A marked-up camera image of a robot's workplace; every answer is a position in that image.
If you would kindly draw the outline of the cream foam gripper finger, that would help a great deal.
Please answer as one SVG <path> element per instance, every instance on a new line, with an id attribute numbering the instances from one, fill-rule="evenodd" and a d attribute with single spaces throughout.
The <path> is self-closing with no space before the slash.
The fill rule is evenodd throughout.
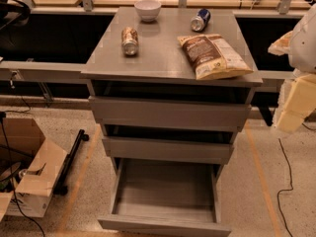
<path id="1" fill-rule="evenodd" d="M 290 39 L 292 37 L 292 31 L 281 36 L 275 42 L 273 42 L 269 48 L 268 53 L 281 56 L 290 53 Z"/>
<path id="2" fill-rule="evenodd" d="M 316 75 L 306 74 L 283 82 L 274 127 L 286 133 L 295 132 L 316 110 Z"/>

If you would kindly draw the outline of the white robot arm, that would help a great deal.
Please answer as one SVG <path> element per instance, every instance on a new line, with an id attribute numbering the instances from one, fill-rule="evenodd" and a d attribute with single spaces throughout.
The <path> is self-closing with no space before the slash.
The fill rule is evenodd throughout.
<path id="1" fill-rule="evenodd" d="M 274 117 L 278 130 L 292 133 L 316 109 L 316 4 L 292 31 L 269 46 L 268 53 L 287 54 L 289 65 L 294 68 L 295 79 L 284 81 Z"/>

